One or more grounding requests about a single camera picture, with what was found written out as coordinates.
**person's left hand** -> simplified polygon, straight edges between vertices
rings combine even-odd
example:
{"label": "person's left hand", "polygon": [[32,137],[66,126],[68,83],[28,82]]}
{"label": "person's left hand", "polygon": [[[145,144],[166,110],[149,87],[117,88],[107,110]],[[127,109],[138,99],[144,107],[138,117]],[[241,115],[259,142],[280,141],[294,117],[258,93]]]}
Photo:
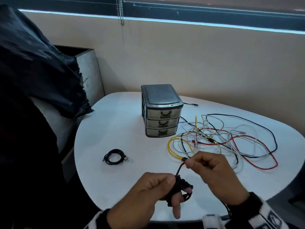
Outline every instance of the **person's left hand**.
{"label": "person's left hand", "polygon": [[[176,178],[170,173],[144,173],[137,183],[130,189],[107,214],[107,222],[112,229],[140,229],[145,227],[155,212],[155,204],[170,192]],[[172,197],[173,214],[180,218],[180,203],[183,202],[182,193]]]}

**white table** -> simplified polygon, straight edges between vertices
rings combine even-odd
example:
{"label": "white table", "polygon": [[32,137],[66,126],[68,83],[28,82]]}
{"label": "white table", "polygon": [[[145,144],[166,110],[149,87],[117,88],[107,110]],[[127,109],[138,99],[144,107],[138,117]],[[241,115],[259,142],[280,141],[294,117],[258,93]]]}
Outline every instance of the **white table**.
{"label": "white table", "polygon": [[[238,178],[249,191],[268,200],[284,189],[300,171],[305,160],[305,139],[292,127],[223,104],[184,96],[181,96],[181,99],[186,103],[199,104],[199,107],[184,105],[181,116],[188,121],[194,121],[196,115],[198,121],[202,121],[201,114],[221,113],[249,119],[273,131],[278,142],[278,150],[274,155],[279,166],[273,170],[262,171],[244,161],[243,167],[240,166],[242,170],[238,173]],[[86,115],[78,128],[74,153],[79,178],[99,208],[111,208],[145,172],[176,173],[181,162],[167,152],[169,137],[145,136],[140,92],[112,93],[98,101],[93,109],[95,111]],[[226,127],[247,124],[234,118],[216,117],[221,118]],[[220,126],[217,120],[210,121],[216,128]],[[260,140],[271,149],[275,147],[270,133],[260,127],[255,126],[255,129]],[[247,128],[240,130],[253,135]],[[249,153],[253,151],[252,144],[246,140],[239,139],[237,142],[240,150]],[[104,155],[112,149],[123,150],[129,160],[113,166],[102,162]],[[268,156],[255,164],[271,167],[274,161]],[[207,213],[227,214],[225,207],[197,174],[183,167],[180,175],[194,186],[192,197],[181,206],[180,221],[200,220]],[[174,219],[172,209],[167,207],[167,203],[159,201],[152,221],[177,220]]]}

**sleeve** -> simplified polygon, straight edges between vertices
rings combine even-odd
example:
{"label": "sleeve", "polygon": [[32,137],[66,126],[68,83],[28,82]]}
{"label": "sleeve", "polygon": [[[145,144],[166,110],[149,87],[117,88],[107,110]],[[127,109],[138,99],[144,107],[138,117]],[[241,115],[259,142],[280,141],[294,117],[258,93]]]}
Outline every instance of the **sleeve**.
{"label": "sleeve", "polygon": [[110,209],[98,212],[84,229],[111,229],[107,222]]}
{"label": "sleeve", "polygon": [[241,205],[228,206],[230,219],[219,215],[202,218],[204,229],[289,229],[271,207],[253,192]]}

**person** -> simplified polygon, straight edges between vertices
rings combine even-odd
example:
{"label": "person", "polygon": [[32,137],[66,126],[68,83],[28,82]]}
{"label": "person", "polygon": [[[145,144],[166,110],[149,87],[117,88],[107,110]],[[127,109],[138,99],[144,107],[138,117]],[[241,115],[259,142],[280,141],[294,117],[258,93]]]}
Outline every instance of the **person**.
{"label": "person", "polygon": [[[229,209],[230,217],[203,216],[204,229],[286,229],[288,225],[254,193],[238,180],[227,159],[221,154],[198,152],[185,161],[188,169],[199,174],[211,192]],[[111,209],[98,212],[85,229],[141,229],[155,211],[155,204],[173,188],[175,176],[169,173],[145,173],[131,190]],[[173,215],[181,216],[182,193],[171,199]]]}

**person's right hand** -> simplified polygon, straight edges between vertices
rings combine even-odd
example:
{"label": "person's right hand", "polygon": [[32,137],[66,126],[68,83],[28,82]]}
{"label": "person's right hand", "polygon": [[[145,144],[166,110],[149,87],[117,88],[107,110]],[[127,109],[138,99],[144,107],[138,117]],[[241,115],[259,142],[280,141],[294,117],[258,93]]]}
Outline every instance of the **person's right hand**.
{"label": "person's right hand", "polygon": [[185,165],[199,174],[212,193],[227,205],[242,204],[250,195],[222,154],[199,151]]}

